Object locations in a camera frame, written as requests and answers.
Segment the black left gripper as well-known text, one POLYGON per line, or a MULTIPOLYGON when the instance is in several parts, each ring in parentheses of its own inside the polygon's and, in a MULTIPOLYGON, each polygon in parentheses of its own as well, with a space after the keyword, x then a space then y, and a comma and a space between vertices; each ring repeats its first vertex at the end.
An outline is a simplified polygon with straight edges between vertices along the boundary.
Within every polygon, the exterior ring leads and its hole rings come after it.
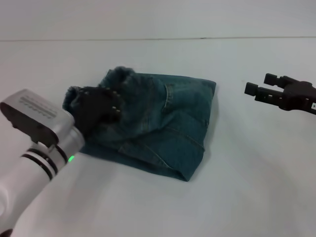
POLYGON ((121 118, 121 104, 120 95, 110 88, 81 89, 73 109, 75 127, 82 135, 88 135, 100 123, 118 122, 121 118))

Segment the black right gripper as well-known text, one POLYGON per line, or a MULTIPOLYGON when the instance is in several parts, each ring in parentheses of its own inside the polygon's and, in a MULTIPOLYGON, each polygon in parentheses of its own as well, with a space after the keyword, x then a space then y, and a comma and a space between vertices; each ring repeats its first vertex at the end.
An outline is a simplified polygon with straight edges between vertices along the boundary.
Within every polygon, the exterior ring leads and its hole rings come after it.
POLYGON ((316 89, 310 82, 298 81, 287 76, 267 73, 264 84, 281 86, 283 93, 271 89, 259 87, 247 82, 244 93, 255 97, 259 102, 276 102, 280 99, 279 108, 285 111, 300 110, 310 114, 316 114, 316 89))

